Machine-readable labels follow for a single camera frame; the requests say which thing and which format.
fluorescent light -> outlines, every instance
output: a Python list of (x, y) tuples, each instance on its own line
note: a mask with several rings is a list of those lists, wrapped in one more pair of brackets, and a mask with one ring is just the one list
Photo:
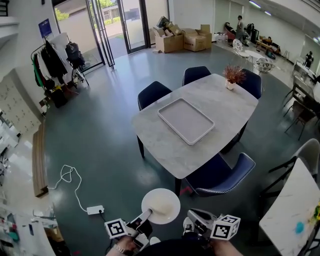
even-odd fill
[(250, 4), (254, 5), (255, 7), (261, 8), (260, 5), (257, 5), (255, 2), (249, 1)]

wristwatch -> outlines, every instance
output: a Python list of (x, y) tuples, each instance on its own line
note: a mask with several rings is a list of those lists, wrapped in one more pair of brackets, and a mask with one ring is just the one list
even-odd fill
[(120, 247), (120, 246), (117, 245), (117, 244), (115, 244), (112, 248), (115, 249), (116, 251), (118, 251), (119, 253), (123, 254), (123, 255), (131, 256), (131, 255), (134, 254), (133, 251), (124, 249), (124, 248)]

vase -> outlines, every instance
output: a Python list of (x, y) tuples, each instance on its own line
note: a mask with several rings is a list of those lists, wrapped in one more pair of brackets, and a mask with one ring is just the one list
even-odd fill
[(235, 88), (236, 83), (230, 83), (227, 79), (225, 80), (225, 87), (232, 91)]

white cable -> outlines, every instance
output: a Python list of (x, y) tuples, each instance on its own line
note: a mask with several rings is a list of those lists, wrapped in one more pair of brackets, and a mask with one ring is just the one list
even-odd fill
[[(70, 171), (68, 171), (68, 172), (66, 172), (65, 174), (62, 175), (62, 171), (63, 171), (63, 169), (64, 169), (65, 167), (69, 167), (69, 168), (70, 168)], [(67, 183), (71, 183), (71, 182), (72, 182), (71, 173), (72, 173), (74, 170), (75, 170), (76, 174), (78, 174), (78, 176), (79, 176), (79, 178), (80, 178), (79, 185), (78, 185), (78, 187), (75, 189), (74, 194), (75, 194), (76, 199), (78, 200), (78, 203), (79, 203), (80, 208), (81, 208), (84, 212), (87, 213), (87, 211), (86, 211), (85, 209), (83, 209), (83, 207), (81, 206), (80, 200), (79, 200), (78, 195), (77, 195), (77, 190), (78, 190), (78, 188), (80, 187), (80, 184), (81, 184), (81, 182), (82, 182), (82, 178), (81, 178), (81, 176), (79, 175), (79, 173), (77, 172), (77, 169), (76, 169), (76, 168), (65, 164), (65, 165), (61, 168), (59, 181), (55, 184), (54, 187), (48, 187), (48, 189), (50, 189), (50, 190), (55, 190), (55, 189), (58, 187), (59, 183), (60, 183), (62, 180), (64, 180), (64, 181), (67, 182)], [(64, 179), (64, 176), (67, 175), (67, 174), (70, 174), (70, 180)]]

blue upholstered chair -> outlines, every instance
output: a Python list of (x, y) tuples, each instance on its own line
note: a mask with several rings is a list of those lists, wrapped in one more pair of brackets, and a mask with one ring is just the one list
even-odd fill
[(261, 77), (245, 68), (242, 70), (245, 73), (245, 80), (238, 85), (259, 100), (262, 95)]
[(241, 153), (234, 168), (230, 168), (225, 160), (216, 154), (185, 179), (196, 194), (211, 197), (233, 190), (255, 165), (248, 155)]
[[(172, 93), (172, 91), (169, 88), (165, 87), (162, 83), (158, 81), (154, 81), (138, 94), (139, 110), (140, 111), (143, 110), (144, 108), (148, 107), (152, 103), (156, 102), (157, 100), (160, 100), (162, 97), (170, 93)], [(137, 139), (138, 139), (141, 156), (144, 158), (145, 157), (144, 145), (138, 136), (137, 136)]]
[(189, 67), (184, 71), (182, 86), (185, 86), (198, 79), (201, 79), (210, 75), (211, 75), (211, 72), (205, 66)]

